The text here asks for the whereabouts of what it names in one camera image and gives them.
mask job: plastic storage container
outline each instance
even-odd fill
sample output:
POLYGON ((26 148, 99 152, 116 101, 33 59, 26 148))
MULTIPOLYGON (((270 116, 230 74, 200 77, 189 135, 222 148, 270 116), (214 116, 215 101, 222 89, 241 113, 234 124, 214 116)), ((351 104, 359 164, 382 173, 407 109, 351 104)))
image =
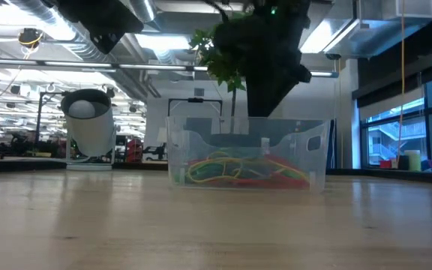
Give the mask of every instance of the plastic storage container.
POLYGON ((167 119, 169 178, 199 188, 320 192, 329 121, 273 118, 167 119))

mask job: window frame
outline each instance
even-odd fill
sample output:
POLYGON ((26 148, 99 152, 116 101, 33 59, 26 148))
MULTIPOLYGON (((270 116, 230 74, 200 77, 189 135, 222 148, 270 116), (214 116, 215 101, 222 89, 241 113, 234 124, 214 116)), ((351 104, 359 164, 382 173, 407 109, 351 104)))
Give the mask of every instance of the window frame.
MULTIPOLYGON (((432 160, 432 81, 422 85, 424 91, 424 107, 415 112, 407 112, 403 114, 403 121, 423 117, 426 126, 426 149, 427 158, 432 160)), ((380 119, 372 122, 367 122, 367 119, 360 121, 360 146, 361 146, 361 168, 374 169, 379 168, 377 165, 369 164, 369 144, 368 131, 370 127, 384 125, 392 122, 399 122, 400 115, 395 115, 389 118, 380 119)))

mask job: table surface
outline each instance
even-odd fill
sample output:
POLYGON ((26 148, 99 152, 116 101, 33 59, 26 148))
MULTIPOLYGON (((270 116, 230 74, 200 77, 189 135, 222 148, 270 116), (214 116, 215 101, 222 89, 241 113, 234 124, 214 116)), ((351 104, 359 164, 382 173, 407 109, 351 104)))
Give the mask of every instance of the table surface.
POLYGON ((432 269, 432 184, 320 195, 172 188, 165 172, 0 174, 1 269, 432 269))

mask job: window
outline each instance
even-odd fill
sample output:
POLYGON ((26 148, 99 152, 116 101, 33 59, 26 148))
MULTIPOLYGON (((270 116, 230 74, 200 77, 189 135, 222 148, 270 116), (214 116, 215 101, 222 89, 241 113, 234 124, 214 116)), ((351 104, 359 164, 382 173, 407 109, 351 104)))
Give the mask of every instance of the window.
MULTIPOLYGON (((398 156, 399 121, 371 126, 367 129, 368 161, 379 165, 398 156)), ((403 121, 401 127, 400 153, 406 150, 419 150, 421 159, 428 159, 426 150, 426 124, 423 117, 403 121)))
MULTIPOLYGON (((403 114, 417 112, 425 108, 425 99, 419 98, 403 105, 403 114)), ((378 120, 388 119, 393 116, 399 116, 401 114, 401 106, 390 109, 389 111, 381 112, 379 115, 372 116, 367 119, 368 123, 375 122, 378 120)))

